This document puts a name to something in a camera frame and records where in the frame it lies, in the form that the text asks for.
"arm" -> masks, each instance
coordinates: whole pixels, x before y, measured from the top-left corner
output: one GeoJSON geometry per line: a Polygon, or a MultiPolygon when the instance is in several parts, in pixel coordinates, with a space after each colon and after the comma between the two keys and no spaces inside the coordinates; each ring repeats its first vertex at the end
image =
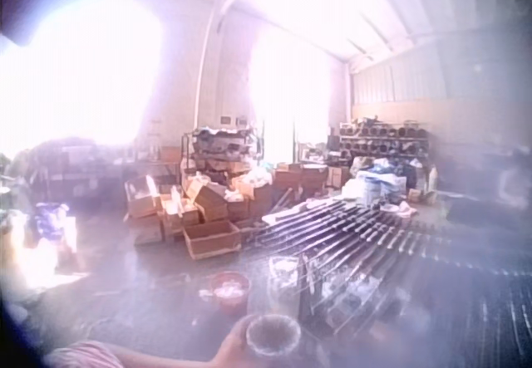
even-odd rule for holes
{"type": "Polygon", "coordinates": [[[246,352],[246,331],[254,316],[235,324],[212,361],[172,360],[148,356],[124,347],[106,345],[125,368],[257,368],[262,366],[246,352]]]}
{"type": "Polygon", "coordinates": [[[149,356],[120,346],[106,346],[125,368],[214,368],[212,362],[172,360],[149,356]]]}

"wall panel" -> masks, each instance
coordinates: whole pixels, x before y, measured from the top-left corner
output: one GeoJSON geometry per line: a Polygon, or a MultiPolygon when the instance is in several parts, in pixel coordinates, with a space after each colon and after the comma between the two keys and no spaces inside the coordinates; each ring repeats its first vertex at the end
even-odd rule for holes
{"type": "Polygon", "coordinates": [[[530,145],[531,57],[518,32],[449,36],[354,75],[352,116],[418,120],[454,146],[530,145]]]}

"concrete floor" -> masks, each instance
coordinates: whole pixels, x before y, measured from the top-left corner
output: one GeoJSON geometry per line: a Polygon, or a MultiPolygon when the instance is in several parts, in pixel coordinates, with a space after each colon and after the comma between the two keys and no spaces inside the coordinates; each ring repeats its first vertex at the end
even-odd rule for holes
{"type": "Polygon", "coordinates": [[[185,242],[135,247],[118,209],[76,214],[78,254],[65,275],[80,279],[45,291],[30,310],[44,328],[44,350],[91,339],[157,356],[207,361],[237,317],[198,295],[209,275],[237,269],[252,279],[249,312],[261,312],[261,262],[233,253],[193,261],[185,242]]]}

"red bucket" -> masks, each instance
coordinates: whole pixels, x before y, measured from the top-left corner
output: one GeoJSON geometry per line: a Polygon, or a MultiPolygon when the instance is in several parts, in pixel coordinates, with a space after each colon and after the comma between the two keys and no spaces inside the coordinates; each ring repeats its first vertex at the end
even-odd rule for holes
{"type": "Polygon", "coordinates": [[[214,275],[210,290],[223,312],[231,315],[248,311],[248,297],[251,281],[239,272],[226,271],[214,275]]]}

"blue object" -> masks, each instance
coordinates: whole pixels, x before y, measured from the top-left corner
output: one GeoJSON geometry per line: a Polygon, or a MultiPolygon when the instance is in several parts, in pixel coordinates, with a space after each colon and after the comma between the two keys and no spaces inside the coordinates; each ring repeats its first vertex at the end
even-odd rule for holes
{"type": "Polygon", "coordinates": [[[65,204],[37,204],[33,219],[41,238],[59,241],[63,238],[68,206],[65,204]]]}

